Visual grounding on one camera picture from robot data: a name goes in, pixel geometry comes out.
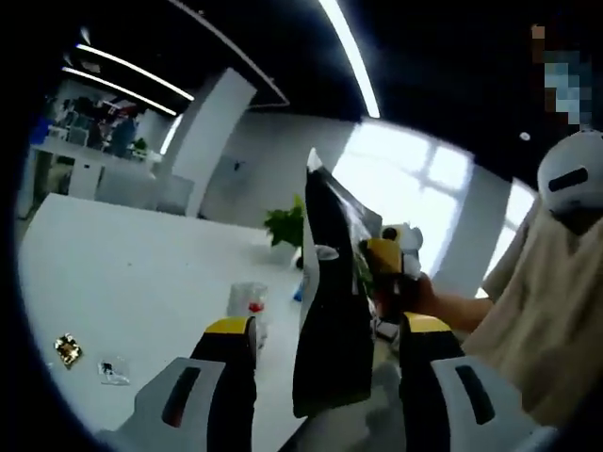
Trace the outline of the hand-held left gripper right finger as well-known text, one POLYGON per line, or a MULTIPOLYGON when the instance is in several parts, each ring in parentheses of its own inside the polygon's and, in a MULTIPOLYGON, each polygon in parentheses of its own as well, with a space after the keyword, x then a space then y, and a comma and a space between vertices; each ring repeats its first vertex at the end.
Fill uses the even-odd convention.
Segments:
POLYGON ((399 366, 408 451, 545 451, 556 436, 523 411, 513 385, 463 354, 434 317, 401 316, 399 366))

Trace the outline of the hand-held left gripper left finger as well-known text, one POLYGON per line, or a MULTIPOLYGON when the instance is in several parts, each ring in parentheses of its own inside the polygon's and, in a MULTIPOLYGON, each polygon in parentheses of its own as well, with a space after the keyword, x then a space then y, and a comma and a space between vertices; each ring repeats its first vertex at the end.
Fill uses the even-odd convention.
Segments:
POLYGON ((136 394, 133 413, 98 441, 111 451, 250 451, 257 358, 253 316, 207 327, 136 394))

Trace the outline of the person's right hand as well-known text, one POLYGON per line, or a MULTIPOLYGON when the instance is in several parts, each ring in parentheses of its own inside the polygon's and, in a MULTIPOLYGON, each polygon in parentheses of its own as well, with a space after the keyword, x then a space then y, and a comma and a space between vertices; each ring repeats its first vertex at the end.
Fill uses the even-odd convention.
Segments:
POLYGON ((390 323, 400 323, 404 313, 437 314, 438 299, 424 273, 418 279, 403 274, 380 275, 375 282, 374 297, 379 317, 390 323))

